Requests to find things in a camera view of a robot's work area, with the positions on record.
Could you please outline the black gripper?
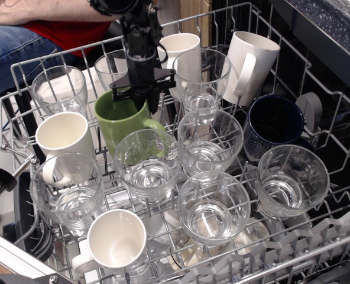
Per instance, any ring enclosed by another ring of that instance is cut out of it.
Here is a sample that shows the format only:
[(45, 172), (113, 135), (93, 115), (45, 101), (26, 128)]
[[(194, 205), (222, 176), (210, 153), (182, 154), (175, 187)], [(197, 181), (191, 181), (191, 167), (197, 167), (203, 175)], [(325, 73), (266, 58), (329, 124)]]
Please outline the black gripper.
[(148, 101), (150, 112), (158, 110), (160, 92), (176, 86), (173, 69), (155, 66), (156, 49), (148, 56), (125, 52), (128, 71), (122, 78), (111, 84), (113, 101), (132, 99), (138, 111)]

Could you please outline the person forearm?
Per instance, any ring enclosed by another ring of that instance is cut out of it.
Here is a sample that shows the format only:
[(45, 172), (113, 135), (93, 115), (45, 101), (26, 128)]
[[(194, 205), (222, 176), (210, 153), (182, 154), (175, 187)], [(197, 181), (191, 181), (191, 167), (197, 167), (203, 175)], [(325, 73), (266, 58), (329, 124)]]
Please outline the person forearm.
[(111, 22), (116, 16), (98, 13), (88, 1), (0, 1), (0, 25), (23, 25), (31, 21)]

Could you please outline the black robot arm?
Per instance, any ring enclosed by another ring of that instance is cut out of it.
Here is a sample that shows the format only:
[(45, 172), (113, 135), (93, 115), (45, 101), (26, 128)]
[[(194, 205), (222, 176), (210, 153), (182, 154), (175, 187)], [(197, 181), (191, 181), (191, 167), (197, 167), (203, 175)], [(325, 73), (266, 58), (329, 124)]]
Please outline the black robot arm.
[(176, 85), (176, 71), (159, 64), (157, 47), (163, 35), (157, 7), (152, 1), (90, 1), (90, 5), (103, 15), (120, 17), (128, 70), (110, 84), (112, 99), (131, 99), (137, 109), (147, 103), (155, 114), (161, 92)]

